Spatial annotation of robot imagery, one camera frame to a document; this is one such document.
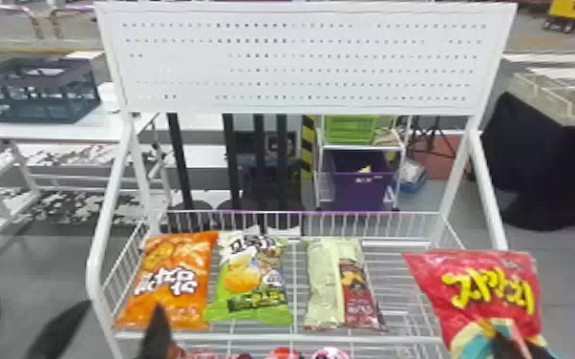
snack bag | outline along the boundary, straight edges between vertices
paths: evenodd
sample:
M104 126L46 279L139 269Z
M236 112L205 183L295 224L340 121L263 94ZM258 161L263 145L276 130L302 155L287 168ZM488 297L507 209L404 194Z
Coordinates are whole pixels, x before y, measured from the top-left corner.
M222 231L217 245L221 263L216 298L205 308L203 318L254 318L266 324L290 325L292 314L280 270L286 241Z
M310 295L304 327L387 330L373 299L359 238L306 240Z
M172 329L207 329L202 319L209 261L218 231L161 234L147 239L144 259L115 327L146 328L156 304Z
M541 336L537 267L527 253L404 253L453 359L553 358Z

black tablecloth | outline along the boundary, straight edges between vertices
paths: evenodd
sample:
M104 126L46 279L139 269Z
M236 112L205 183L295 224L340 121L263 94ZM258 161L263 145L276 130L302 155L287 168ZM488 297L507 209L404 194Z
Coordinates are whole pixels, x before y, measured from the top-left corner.
M493 184L519 194L501 211L505 222L542 231L575 225L575 128L503 94L481 141Z

red snack bag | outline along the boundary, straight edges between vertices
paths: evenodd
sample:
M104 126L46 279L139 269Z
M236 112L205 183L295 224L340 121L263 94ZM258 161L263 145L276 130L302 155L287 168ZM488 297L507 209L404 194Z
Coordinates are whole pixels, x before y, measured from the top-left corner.
M524 358L533 351L525 342L545 347L537 267L529 254L431 250L404 258L433 305L452 358L493 355L496 335L508 338Z

green snack bag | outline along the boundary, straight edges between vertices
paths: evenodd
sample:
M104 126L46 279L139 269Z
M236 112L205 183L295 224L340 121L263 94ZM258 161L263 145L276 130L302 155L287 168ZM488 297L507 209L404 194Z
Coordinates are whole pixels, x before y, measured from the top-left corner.
M265 324L290 325L281 255L287 241L269 236L222 231L216 297L202 313L205 320L257 319Z

black pole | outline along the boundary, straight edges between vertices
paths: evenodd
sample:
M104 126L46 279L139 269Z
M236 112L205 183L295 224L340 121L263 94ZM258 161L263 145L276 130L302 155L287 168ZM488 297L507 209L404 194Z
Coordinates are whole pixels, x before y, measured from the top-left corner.
M254 149L256 150L256 200L259 209L265 211L267 196L267 179L266 179L266 129L264 116L254 114ZM263 215L257 217L257 222L261 226L261 233L266 233L266 223Z
M176 173L179 176L182 191L182 204L184 209L194 209L194 200L192 200L192 191L189 184L189 174L187 173L187 164L185 163L185 153L182 150L181 126L179 126L179 115L176 113L167 113L167 123L169 124L169 137L172 139L174 148L174 158L176 159Z
M286 190L288 187L288 116L276 116L276 132L279 140L279 210L286 210Z
M225 155L227 156L227 174L229 176L229 195L232 198L232 209L241 209L239 164L236 159L236 136L234 136L232 114L223 114L223 128L225 132Z

